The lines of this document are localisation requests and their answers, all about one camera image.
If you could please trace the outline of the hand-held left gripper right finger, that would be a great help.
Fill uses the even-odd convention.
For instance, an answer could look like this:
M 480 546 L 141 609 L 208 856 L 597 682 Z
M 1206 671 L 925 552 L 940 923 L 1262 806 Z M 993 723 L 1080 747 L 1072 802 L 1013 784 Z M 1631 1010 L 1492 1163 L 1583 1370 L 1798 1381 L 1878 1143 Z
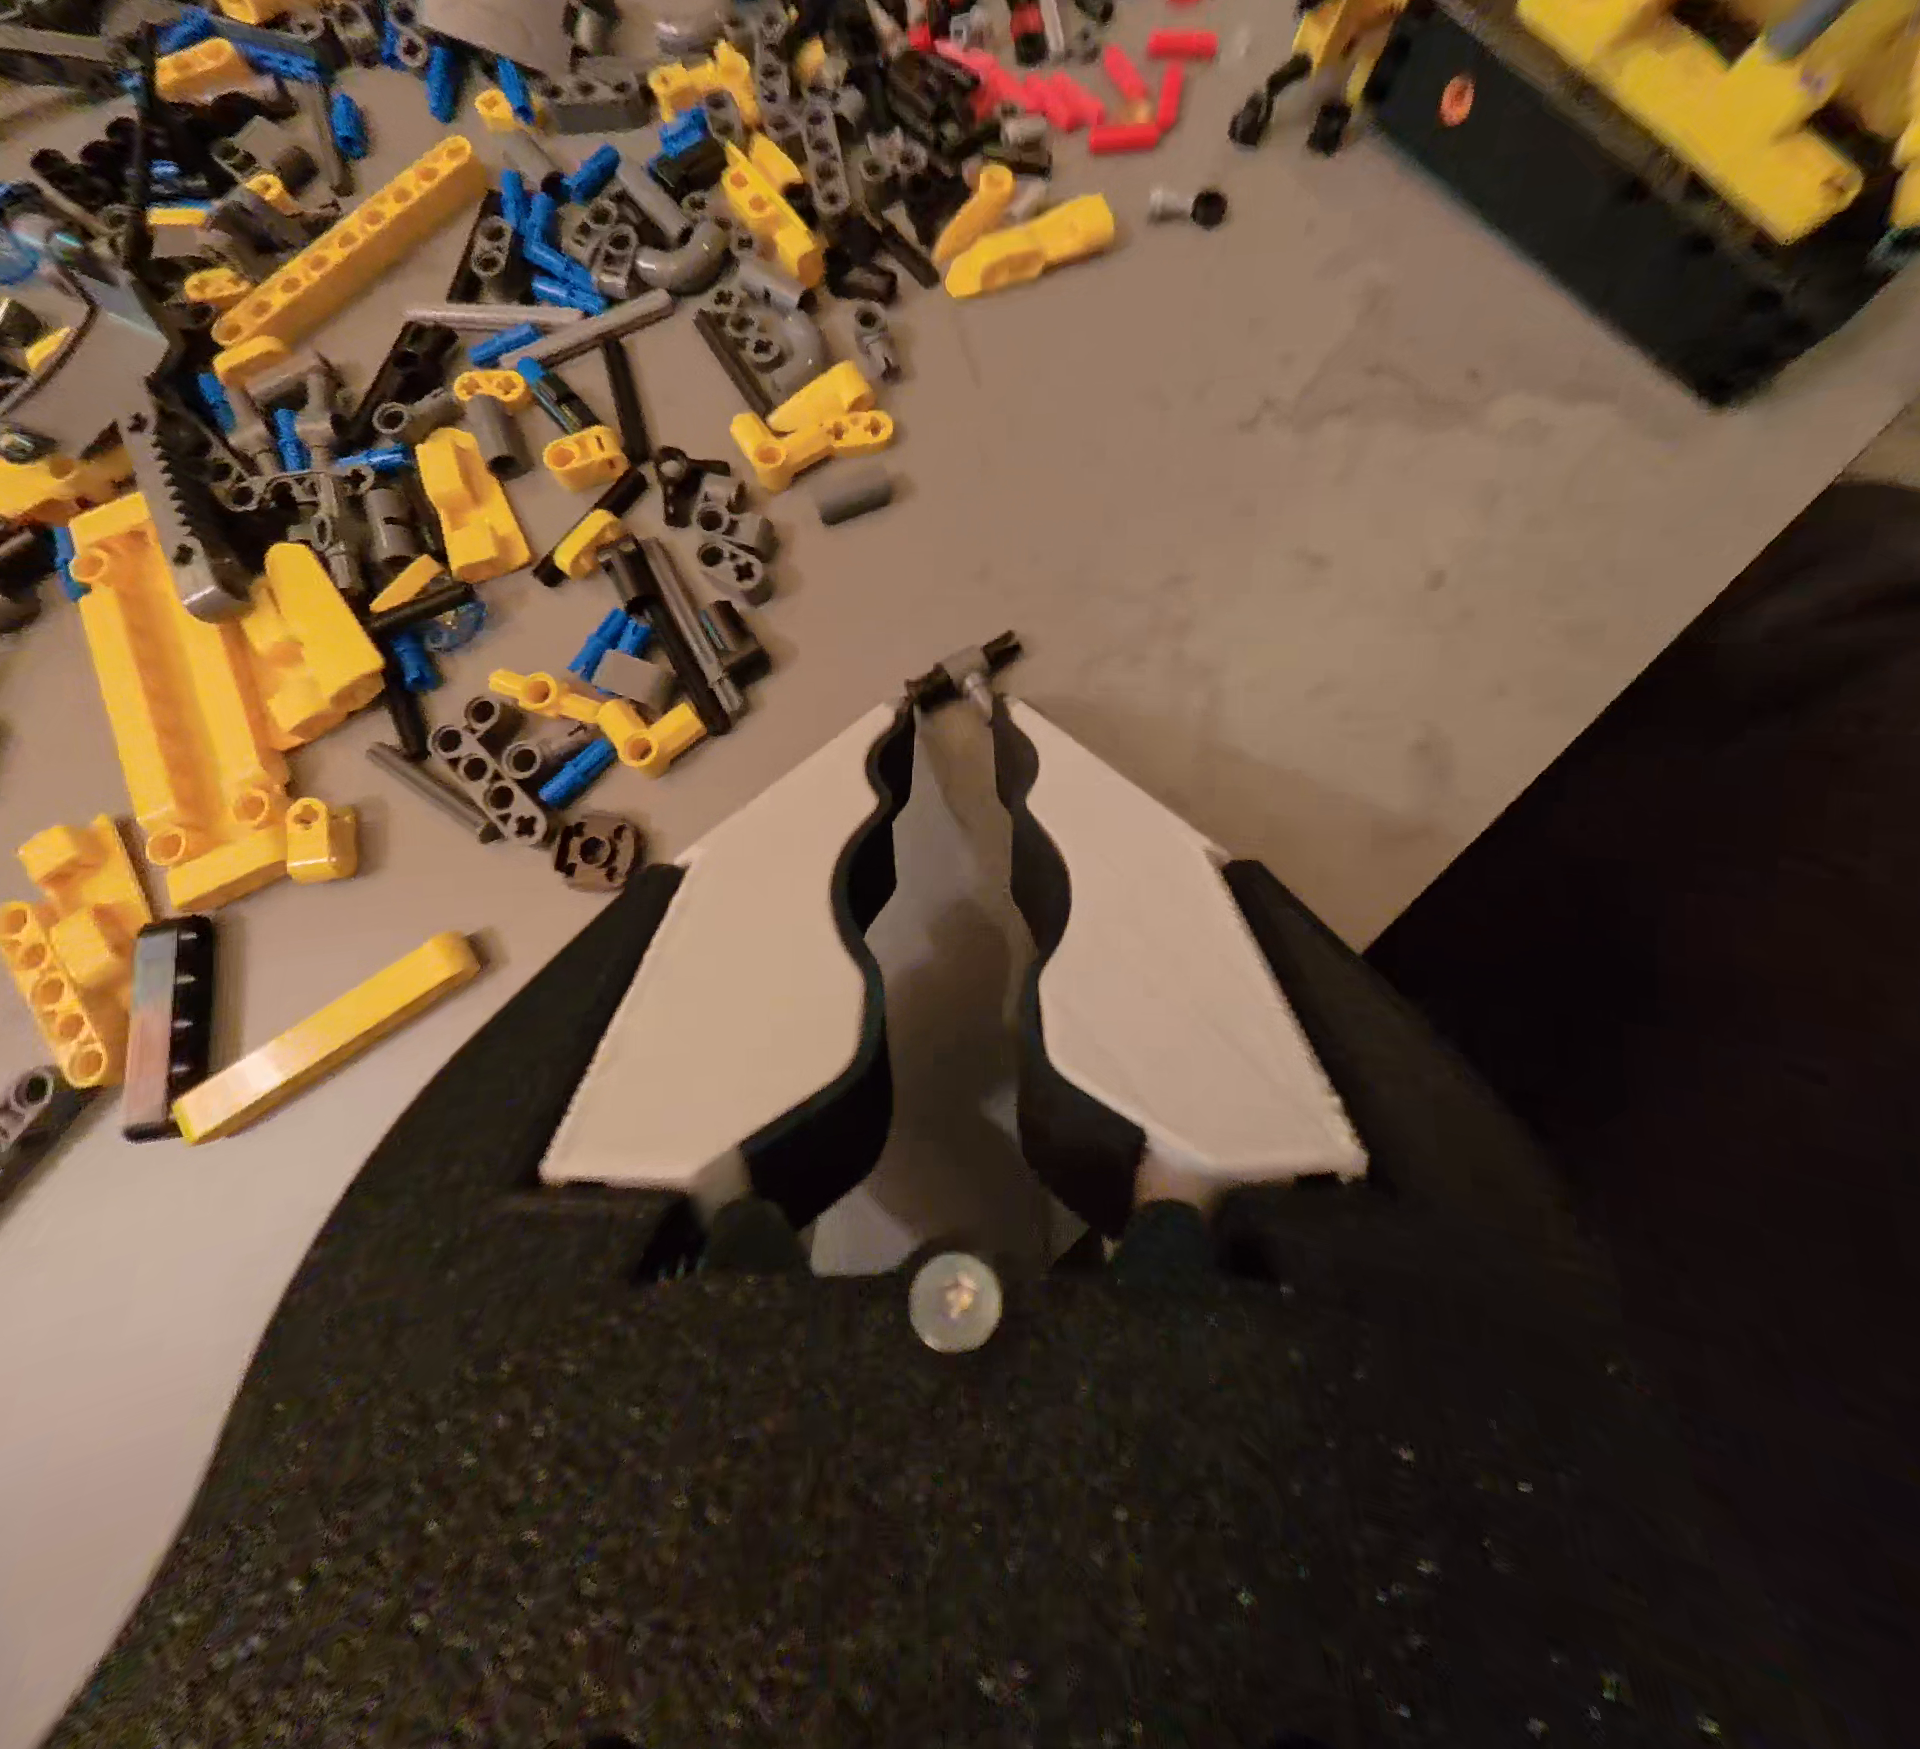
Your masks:
M 1356 1184 L 1370 1155 L 1235 890 L 1242 862 L 1032 706 L 996 702 L 1018 1138 L 1095 1233 L 1139 1210 Z

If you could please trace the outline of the pile of toy building pieces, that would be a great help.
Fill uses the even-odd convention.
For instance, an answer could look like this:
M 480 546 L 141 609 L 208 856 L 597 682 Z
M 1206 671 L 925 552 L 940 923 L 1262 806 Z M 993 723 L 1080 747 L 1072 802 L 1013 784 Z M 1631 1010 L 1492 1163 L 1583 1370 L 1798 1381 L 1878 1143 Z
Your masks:
M 1165 0 L 1169 11 L 1209 0 Z M 4 639 L 60 591 L 125 809 L 15 850 L 4 1182 L 179 1134 L 216 914 L 360 873 L 299 756 L 621 890 L 592 806 L 751 704 L 765 506 L 895 497 L 895 305 L 1106 253 L 1218 31 L 1122 0 L 4 0 L 4 82 L 130 98 L 4 184 Z

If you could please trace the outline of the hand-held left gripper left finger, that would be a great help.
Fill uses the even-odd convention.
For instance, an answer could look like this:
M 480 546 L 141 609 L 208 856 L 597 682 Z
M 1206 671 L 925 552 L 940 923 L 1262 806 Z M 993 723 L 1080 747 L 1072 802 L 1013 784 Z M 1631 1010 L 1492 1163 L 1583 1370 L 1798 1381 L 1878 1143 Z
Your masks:
M 805 1232 L 871 1176 L 893 1077 L 868 935 L 915 747 L 914 707 L 879 706 L 676 858 L 542 1185 L 757 1199 Z

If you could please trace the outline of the yellow black toy crane model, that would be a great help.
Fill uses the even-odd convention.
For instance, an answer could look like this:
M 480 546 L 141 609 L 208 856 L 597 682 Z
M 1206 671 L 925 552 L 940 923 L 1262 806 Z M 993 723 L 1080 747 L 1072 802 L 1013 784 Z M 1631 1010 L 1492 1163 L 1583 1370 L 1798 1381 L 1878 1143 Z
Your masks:
M 1919 247 L 1919 0 L 1298 0 L 1232 139 L 1326 82 L 1711 407 L 1852 322 Z

